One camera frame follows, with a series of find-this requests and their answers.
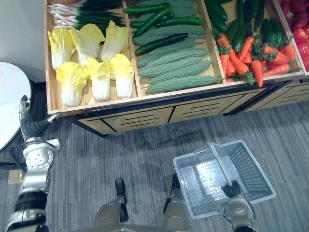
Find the carrot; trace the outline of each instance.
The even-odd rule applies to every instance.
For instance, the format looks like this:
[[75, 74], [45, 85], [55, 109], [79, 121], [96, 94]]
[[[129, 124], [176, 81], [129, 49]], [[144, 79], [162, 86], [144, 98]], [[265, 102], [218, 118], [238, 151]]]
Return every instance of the carrot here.
[[226, 69], [226, 76], [231, 76], [235, 73], [236, 73], [236, 70], [234, 68], [234, 65], [231, 63], [231, 61], [228, 61], [227, 69]]
[[216, 40], [216, 42], [217, 44], [221, 44], [223, 48], [227, 48], [231, 45], [230, 42], [228, 41], [228, 38], [224, 34], [222, 34], [221, 37]]
[[283, 54], [282, 52], [278, 52], [276, 58], [274, 58], [272, 63], [276, 65], [282, 65], [282, 64], [288, 64], [289, 61], [290, 59], [285, 54]]
[[229, 59], [230, 59], [229, 54], [221, 54], [220, 55], [220, 60], [221, 60], [221, 64], [222, 64], [222, 67], [223, 67], [225, 77], [226, 77], [226, 70], [227, 70], [227, 64], [228, 64]]
[[250, 48], [252, 48], [252, 43], [254, 42], [254, 38], [252, 36], [249, 36], [245, 39], [245, 42], [243, 42], [242, 49], [240, 53], [238, 54], [238, 59], [240, 61], [243, 61], [247, 53], [250, 51]]
[[244, 75], [249, 72], [248, 66], [240, 61], [236, 56], [230, 55], [230, 61], [239, 75]]
[[272, 52], [278, 52], [278, 49], [274, 47], [265, 46], [262, 48], [265, 55], [271, 55]]
[[264, 77], [274, 76], [274, 75], [286, 74], [289, 71], [290, 71], [290, 66], [288, 64], [282, 64], [272, 70], [269, 70], [263, 73], [263, 75]]
[[289, 61], [296, 60], [296, 51], [293, 44], [288, 44], [282, 49], [282, 53], [285, 54]]
[[264, 69], [264, 68], [266, 67], [267, 60], [264, 59], [264, 60], [262, 60], [261, 62], [262, 62], [262, 67], [263, 67], [262, 69]]
[[234, 81], [234, 79], [232, 78], [232, 77], [228, 77], [228, 78], [226, 78], [226, 82], [233, 82]]
[[251, 53], [248, 52], [245, 57], [243, 58], [244, 64], [250, 64], [252, 62]]
[[273, 64], [272, 62], [268, 62], [268, 70], [272, 70], [274, 68], [278, 67], [278, 65]]
[[263, 65], [259, 60], [254, 60], [251, 62], [250, 68], [254, 74], [254, 78], [256, 79], [257, 85], [262, 87], [264, 77], [263, 77]]

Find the wall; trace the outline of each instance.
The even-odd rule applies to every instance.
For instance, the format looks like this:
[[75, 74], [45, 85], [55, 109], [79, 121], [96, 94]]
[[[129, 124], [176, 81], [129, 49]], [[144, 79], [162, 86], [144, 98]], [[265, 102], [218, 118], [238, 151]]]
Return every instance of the wall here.
[[45, 81], [44, 0], [0, 0], [0, 61], [15, 64], [35, 82]]

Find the chinese cabbage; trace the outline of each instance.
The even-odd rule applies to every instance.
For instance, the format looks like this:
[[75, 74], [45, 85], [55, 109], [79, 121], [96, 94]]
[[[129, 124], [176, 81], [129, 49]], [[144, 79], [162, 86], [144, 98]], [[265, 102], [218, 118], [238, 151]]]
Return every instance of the chinese cabbage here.
[[116, 54], [111, 59], [112, 76], [116, 80], [117, 96], [120, 99], [130, 98], [133, 89], [133, 60], [129, 60], [123, 54]]
[[129, 29], [116, 26], [111, 20], [106, 29], [106, 39], [101, 51], [101, 60], [107, 57], [111, 60], [116, 54], [129, 48]]
[[83, 26], [79, 34], [75, 28], [70, 28], [70, 33], [77, 49], [80, 65], [86, 67], [88, 57], [99, 57], [99, 44], [105, 38], [102, 31], [95, 24]]
[[88, 58], [88, 69], [92, 81], [92, 94], [94, 99], [99, 102], [105, 102], [110, 99], [110, 78], [111, 63], [105, 58], [102, 63], [97, 62], [94, 58]]
[[70, 32], [65, 28], [55, 28], [47, 32], [52, 52], [52, 66], [57, 70], [61, 64], [71, 60], [74, 52], [74, 43]]
[[56, 71], [56, 78], [61, 83], [61, 100], [65, 106], [78, 106], [83, 88], [87, 85], [88, 69], [73, 61], [65, 62]]

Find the red bell pepper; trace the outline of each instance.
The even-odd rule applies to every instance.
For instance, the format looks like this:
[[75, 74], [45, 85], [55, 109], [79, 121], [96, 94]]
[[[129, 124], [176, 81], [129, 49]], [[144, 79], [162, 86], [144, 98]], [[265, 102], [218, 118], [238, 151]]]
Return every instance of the red bell pepper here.
[[301, 28], [293, 31], [293, 35], [294, 35], [296, 44], [302, 44], [308, 40], [308, 36], [306, 35], [305, 31]]
[[306, 71], [309, 72], [309, 56], [303, 58]]
[[302, 58], [309, 56], [309, 43], [301, 43], [297, 47]]

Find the produce stand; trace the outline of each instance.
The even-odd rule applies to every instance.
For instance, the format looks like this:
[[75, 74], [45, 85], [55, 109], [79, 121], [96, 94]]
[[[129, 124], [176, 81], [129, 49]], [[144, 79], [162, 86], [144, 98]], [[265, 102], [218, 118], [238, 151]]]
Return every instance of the produce stand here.
[[[57, 0], [52, 1], [61, 4], [72, 4], [78, 1]], [[47, 11], [45, 1], [45, 31], [53, 29], [52, 16]], [[123, 8], [135, 4], [135, 1], [123, 0]], [[236, 18], [235, 1], [222, 5], [228, 14], [228, 23]], [[204, 41], [200, 47], [206, 48], [212, 60], [211, 67], [205, 71], [207, 75], [224, 77], [219, 51], [212, 34], [211, 22], [203, 0], [196, 0], [195, 7], [198, 16], [203, 22], [203, 29], [206, 31], [202, 38]], [[245, 81], [227, 82], [222, 79], [221, 83], [196, 87], [191, 89], [178, 90], [159, 94], [146, 94], [148, 84], [142, 84], [138, 75], [137, 62], [140, 58], [135, 57], [137, 47], [132, 42], [132, 29], [129, 27], [131, 18], [128, 14], [123, 14], [122, 9], [118, 9], [124, 17], [124, 22], [129, 28], [129, 49], [125, 53], [128, 58], [133, 58], [134, 65], [134, 87], [131, 98], [118, 99], [115, 90], [115, 83], [111, 81], [110, 101], [88, 104], [92, 98], [91, 81], [83, 90], [82, 100], [79, 106], [65, 107], [61, 103], [61, 85], [56, 80], [56, 73], [51, 64], [51, 50], [47, 36], [45, 35], [45, 65], [46, 65], [46, 92], [48, 114], [61, 111], [62, 116], [73, 123], [89, 130], [97, 135], [129, 131], [146, 128], [156, 125], [173, 123], [194, 118], [206, 117], [218, 114], [229, 114], [243, 111], [264, 98], [272, 96], [278, 89], [285, 88], [291, 81], [304, 79], [304, 72], [298, 71], [284, 75], [266, 77], [262, 87], [256, 83], [250, 86]], [[275, 17], [285, 30], [276, 0], [266, 1], [265, 16]], [[301, 61], [296, 57], [296, 62], [301, 66]]]

